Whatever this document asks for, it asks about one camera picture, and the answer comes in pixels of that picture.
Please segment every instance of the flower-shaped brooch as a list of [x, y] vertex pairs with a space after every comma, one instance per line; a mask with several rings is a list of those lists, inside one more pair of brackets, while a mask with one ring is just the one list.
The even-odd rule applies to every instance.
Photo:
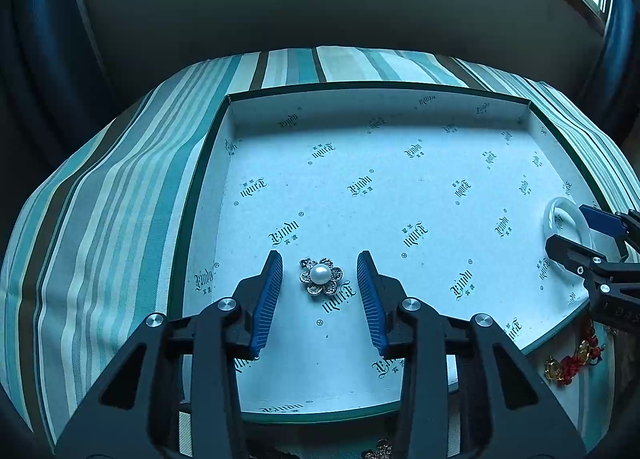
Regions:
[[307, 257], [300, 261], [300, 265], [306, 267], [300, 274], [300, 282], [306, 286], [309, 295], [335, 295], [338, 283], [342, 279], [342, 270], [335, 267], [330, 259], [320, 259], [318, 262]]

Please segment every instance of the metal bolt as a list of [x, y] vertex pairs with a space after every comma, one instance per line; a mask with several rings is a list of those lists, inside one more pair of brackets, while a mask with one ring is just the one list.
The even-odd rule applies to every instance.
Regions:
[[407, 311], [418, 311], [420, 309], [420, 300], [417, 298], [405, 298], [402, 301], [402, 307]]
[[218, 302], [218, 309], [220, 311], [231, 311], [236, 308], [236, 301], [233, 298], [223, 298]]
[[160, 313], [150, 314], [146, 317], [146, 324], [149, 327], [158, 327], [162, 324], [162, 322], [164, 322], [164, 316], [162, 316]]
[[476, 315], [476, 324], [478, 324], [480, 327], [489, 327], [493, 323], [494, 319], [486, 313], [479, 313]]

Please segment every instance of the ribbed blue pad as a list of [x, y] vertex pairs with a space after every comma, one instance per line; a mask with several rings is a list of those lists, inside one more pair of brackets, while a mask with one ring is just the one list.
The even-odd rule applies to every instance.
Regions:
[[591, 208], [580, 207], [580, 212], [587, 220], [587, 224], [592, 230], [604, 233], [609, 237], [620, 237], [626, 235], [626, 228], [622, 224], [622, 219], [618, 216], [603, 212], [602, 210], [592, 210]]
[[271, 269], [260, 292], [260, 298], [254, 309], [254, 328], [249, 342], [249, 350], [255, 358], [260, 349], [267, 345], [267, 337], [276, 309], [278, 293], [282, 285], [282, 257], [278, 254], [271, 264]]
[[362, 255], [358, 256], [358, 286], [364, 312], [367, 316], [369, 324], [369, 333], [371, 334], [371, 343], [376, 347], [382, 356], [389, 347], [389, 340], [386, 337], [385, 330], [385, 311], [382, 308], [382, 302], [376, 290], [371, 272]]

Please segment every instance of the pearl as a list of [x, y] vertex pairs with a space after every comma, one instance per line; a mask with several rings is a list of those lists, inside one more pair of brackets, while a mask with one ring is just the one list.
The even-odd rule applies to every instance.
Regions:
[[316, 264], [309, 273], [316, 284], [326, 284], [331, 280], [331, 270], [325, 264]]

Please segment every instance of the white bangle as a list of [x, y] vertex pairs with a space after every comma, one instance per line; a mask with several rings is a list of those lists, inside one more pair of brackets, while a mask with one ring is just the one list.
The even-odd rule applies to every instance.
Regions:
[[[580, 212], [580, 209], [576, 206], [576, 204], [566, 197], [556, 197], [549, 201], [545, 208], [545, 216], [543, 218], [543, 231], [545, 234], [545, 241], [551, 237], [552, 235], [556, 235], [558, 233], [558, 225], [556, 224], [556, 208], [566, 212], [569, 217], [575, 223], [575, 229], [580, 236], [580, 244], [582, 246], [586, 246], [587, 248], [593, 249], [593, 240], [591, 239], [591, 229], [587, 224], [587, 220]], [[556, 268], [556, 270], [566, 278], [575, 279], [575, 275], [567, 271], [564, 268], [564, 265], [558, 264], [556, 261], [552, 261], [552, 264]]]

